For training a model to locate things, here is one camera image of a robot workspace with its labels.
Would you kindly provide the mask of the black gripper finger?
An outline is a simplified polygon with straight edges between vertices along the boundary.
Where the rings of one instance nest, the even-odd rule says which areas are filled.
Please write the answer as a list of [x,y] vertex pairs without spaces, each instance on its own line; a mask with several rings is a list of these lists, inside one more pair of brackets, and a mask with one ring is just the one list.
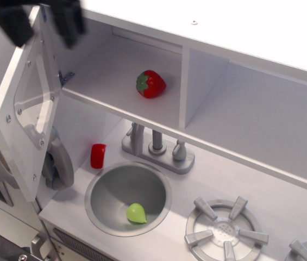
[[53,19],[67,48],[75,46],[86,28],[80,1],[50,1]]
[[30,1],[0,1],[0,27],[17,47],[22,47],[34,35],[23,6]]

